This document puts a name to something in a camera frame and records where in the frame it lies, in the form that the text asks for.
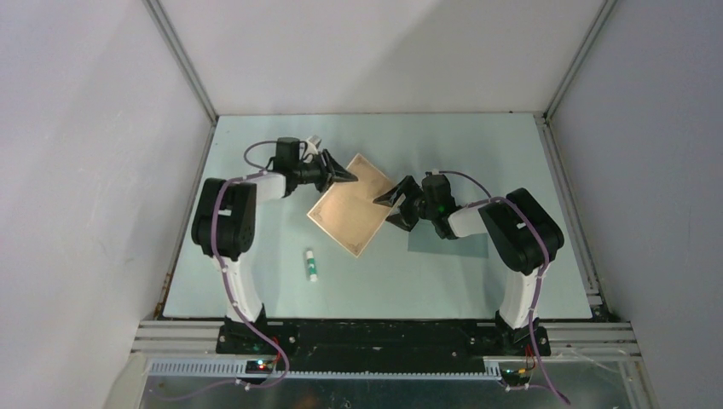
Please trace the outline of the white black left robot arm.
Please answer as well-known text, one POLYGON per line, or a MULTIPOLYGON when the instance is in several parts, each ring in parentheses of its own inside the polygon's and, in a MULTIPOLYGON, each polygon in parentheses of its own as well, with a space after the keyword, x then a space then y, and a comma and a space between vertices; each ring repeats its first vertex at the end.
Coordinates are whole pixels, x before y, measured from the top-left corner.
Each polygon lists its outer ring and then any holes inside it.
POLYGON ((226 317, 245 323, 236 342, 253 355, 261 354, 269 344, 269 331, 254 323, 262 315, 263 302, 255 288, 251 265, 243 260, 255 238, 258 206, 286 198, 301 185, 312 185, 325 193, 337 183, 359 181, 328 150, 320 149, 314 139, 281 137, 256 142, 244 151, 243 159, 262 145, 274 146, 275 153, 266 165, 254 164, 254 173, 204 180, 191 226, 193 243, 212 259, 222 275, 228 299, 226 317))

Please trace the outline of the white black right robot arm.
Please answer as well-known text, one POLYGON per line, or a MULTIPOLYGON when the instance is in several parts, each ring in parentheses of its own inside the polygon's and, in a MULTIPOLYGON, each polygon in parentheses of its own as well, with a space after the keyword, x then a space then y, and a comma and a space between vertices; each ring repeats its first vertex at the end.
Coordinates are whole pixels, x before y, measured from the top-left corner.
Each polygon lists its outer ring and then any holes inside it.
POLYGON ((501 353, 517 356, 530 344, 524 327, 537 317, 541 284, 564 246, 564 234, 528 189, 462 205, 456 202, 447 175, 447 171, 428 172, 420 183, 406 176, 373 202, 395 208, 386 221, 407 232, 426 220, 441 239, 489 236, 511 271, 498 309, 506 326, 496 332, 495 342, 501 353))

